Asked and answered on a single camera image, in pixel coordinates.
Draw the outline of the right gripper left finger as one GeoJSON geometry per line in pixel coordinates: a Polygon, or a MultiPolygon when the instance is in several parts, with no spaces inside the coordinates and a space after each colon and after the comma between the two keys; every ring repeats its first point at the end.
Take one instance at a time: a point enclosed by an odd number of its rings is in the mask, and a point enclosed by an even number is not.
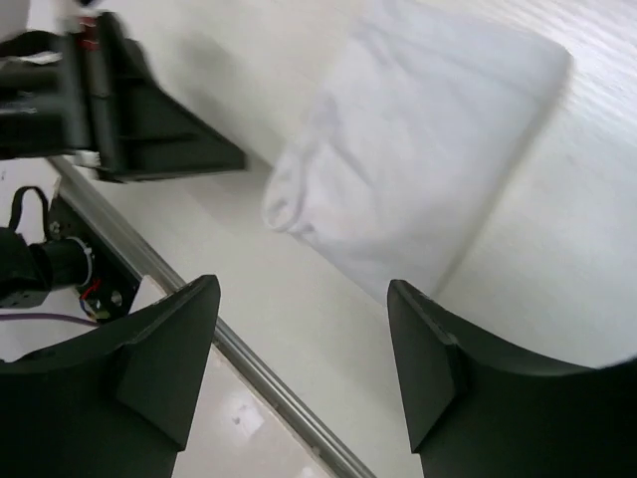
{"type": "Polygon", "coordinates": [[[210,349],[188,316],[218,313],[213,275],[1,366],[5,477],[168,477],[186,447],[210,349]]]}

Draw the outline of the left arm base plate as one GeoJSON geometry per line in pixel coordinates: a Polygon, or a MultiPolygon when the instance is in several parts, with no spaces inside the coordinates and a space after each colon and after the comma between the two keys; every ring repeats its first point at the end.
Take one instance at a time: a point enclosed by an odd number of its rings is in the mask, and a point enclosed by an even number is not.
{"type": "Polygon", "coordinates": [[[83,312],[94,322],[104,324],[125,317],[140,284],[132,269],[66,199],[58,196],[52,200],[50,219],[54,238],[76,238],[91,250],[91,277],[85,285],[75,288],[83,312]]]}

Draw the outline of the white skirt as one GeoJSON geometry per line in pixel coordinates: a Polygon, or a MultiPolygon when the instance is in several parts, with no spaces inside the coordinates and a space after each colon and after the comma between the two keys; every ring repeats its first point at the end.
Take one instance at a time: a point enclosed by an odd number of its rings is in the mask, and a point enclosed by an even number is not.
{"type": "Polygon", "coordinates": [[[571,58],[540,34],[416,1],[358,19],[263,199],[369,296],[435,292],[558,97],[571,58]]]}

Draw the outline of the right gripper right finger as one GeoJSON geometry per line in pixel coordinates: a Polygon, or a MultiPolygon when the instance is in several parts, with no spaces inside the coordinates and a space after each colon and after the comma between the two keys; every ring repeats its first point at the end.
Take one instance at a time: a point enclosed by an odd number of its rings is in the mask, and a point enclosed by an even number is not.
{"type": "Polygon", "coordinates": [[[394,280],[387,312],[411,451],[427,477],[632,477],[636,362],[516,346],[394,280]]]}

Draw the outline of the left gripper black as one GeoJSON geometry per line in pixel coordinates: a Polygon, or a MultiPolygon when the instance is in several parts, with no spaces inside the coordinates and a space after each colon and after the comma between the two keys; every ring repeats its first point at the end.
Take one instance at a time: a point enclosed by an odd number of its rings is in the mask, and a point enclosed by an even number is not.
{"type": "Polygon", "coordinates": [[[118,23],[101,12],[77,33],[25,32],[1,45],[1,158],[91,151],[110,182],[245,170],[246,152],[158,84],[138,42],[115,47],[118,23]],[[9,58],[40,39],[59,60],[9,58]]]}

